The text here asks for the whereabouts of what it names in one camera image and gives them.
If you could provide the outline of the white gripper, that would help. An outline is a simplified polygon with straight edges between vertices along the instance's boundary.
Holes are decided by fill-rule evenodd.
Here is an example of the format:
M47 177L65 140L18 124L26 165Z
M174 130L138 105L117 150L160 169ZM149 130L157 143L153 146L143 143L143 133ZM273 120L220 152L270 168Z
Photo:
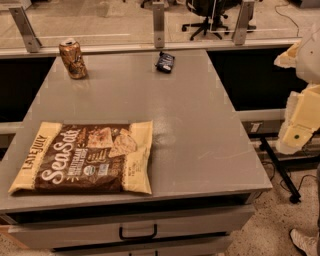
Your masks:
M294 43L274 60L282 68L295 68L299 42ZM282 154L294 154L310 140L320 128L320 85L309 84L300 93L292 92L293 112L289 125L284 123L279 131L276 149Z

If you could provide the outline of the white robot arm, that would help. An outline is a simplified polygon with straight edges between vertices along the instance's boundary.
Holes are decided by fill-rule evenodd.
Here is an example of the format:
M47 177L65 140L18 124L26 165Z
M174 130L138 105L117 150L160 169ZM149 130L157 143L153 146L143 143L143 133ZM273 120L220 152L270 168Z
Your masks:
M320 128L320 27L314 24L305 36L285 52L274 64L294 68L296 76L307 83L300 93L291 91L284 112L276 149L294 154Z

